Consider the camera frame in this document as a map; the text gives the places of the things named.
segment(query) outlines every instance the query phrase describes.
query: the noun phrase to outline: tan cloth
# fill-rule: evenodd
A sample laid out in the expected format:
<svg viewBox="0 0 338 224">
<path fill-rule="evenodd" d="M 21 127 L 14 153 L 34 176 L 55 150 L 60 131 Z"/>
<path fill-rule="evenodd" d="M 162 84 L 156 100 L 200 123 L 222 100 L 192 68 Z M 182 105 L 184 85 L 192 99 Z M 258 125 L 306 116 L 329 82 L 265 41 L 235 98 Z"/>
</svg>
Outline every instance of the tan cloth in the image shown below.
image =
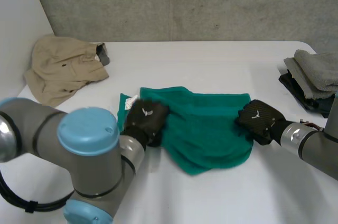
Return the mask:
<svg viewBox="0 0 338 224">
<path fill-rule="evenodd" d="M 96 46 L 54 35 L 39 39 L 33 49 L 32 68 L 25 74 L 33 96 L 55 107 L 83 86 L 108 78 L 103 65 L 95 60 Z"/>
</svg>

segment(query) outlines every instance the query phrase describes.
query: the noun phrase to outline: wall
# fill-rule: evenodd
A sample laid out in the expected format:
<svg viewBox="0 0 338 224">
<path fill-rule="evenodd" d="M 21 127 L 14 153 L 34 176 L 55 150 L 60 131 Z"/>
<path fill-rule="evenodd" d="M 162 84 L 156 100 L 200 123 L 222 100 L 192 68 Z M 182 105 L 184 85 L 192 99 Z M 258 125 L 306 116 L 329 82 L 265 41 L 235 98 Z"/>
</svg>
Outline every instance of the wall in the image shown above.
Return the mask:
<svg viewBox="0 0 338 224">
<path fill-rule="evenodd" d="M 338 50 L 338 0 L 41 0 L 57 35 L 87 41 L 266 41 Z"/>
<path fill-rule="evenodd" d="M 53 33 L 39 0 L 0 0 L 0 100 L 17 96 L 35 41 Z"/>
</svg>

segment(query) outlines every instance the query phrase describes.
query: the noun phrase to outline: table surface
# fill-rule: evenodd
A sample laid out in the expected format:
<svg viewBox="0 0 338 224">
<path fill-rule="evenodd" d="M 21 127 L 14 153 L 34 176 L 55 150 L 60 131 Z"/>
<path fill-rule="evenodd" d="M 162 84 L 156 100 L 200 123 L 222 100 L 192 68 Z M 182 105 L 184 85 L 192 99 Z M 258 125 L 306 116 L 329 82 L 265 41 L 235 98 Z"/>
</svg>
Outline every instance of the table surface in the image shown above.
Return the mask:
<svg viewBox="0 0 338 224">
<path fill-rule="evenodd" d="M 106 43 L 110 77 L 79 90 L 58 109 L 98 106 L 118 111 L 119 94 L 140 87 L 185 86 L 200 93 L 250 93 L 280 110 L 324 126 L 279 83 L 283 59 L 302 42 L 139 42 Z M 34 99 L 26 86 L 19 97 Z M 49 202 L 72 190 L 69 173 L 31 154 L 1 165 L 9 186 L 27 200 Z M 338 223 L 338 181 L 273 142 L 254 144 L 244 164 L 198 176 L 183 173 L 164 149 L 146 157 L 115 216 L 115 223 Z M 66 223 L 62 209 L 27 214 L 2 198 L 1 223 Z"/>
</svg>

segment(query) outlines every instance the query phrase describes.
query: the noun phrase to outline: clothing label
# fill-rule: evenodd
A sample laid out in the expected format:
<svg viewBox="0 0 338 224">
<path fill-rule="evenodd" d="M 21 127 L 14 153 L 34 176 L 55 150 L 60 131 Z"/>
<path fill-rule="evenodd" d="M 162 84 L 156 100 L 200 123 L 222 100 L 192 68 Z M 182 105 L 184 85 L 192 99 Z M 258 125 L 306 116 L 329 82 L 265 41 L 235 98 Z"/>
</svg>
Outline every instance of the clothing label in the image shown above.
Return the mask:
<svg viewBox="0 0 338 224">
<path fill-rule="evenodd" d="M 133 97 L 126 99 L 125 110 L 130 110 L 132 108 L 132 105 L 134 104 L 134 102 L 137 100 L 137 98 L 138 98 L 138 95 L 135 95 Z"/>
</svg>

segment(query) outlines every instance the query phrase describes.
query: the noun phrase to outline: teal cloth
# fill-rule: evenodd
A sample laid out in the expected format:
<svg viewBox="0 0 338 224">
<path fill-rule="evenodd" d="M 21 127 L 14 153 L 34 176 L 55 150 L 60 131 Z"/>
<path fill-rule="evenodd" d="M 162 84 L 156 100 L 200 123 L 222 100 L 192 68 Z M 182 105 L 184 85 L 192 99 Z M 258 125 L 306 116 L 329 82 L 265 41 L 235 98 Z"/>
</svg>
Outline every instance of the teal cloth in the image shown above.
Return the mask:
<svg viewBox="0 0 338 224">
<path fill-rule="evenodd" d="M 127 98 L 120 96 L 120 130 L 128 112 Z M 140 98 L 169 106 L 162 147 L 186 173 L 227 169 L 249 158 L 253 141 L 246 140 L 245 132 L 234 123 L 238 110 L 250 101 L 248 94 L 195 94 L 184 87 L 141 88 Z"/>
</svg>

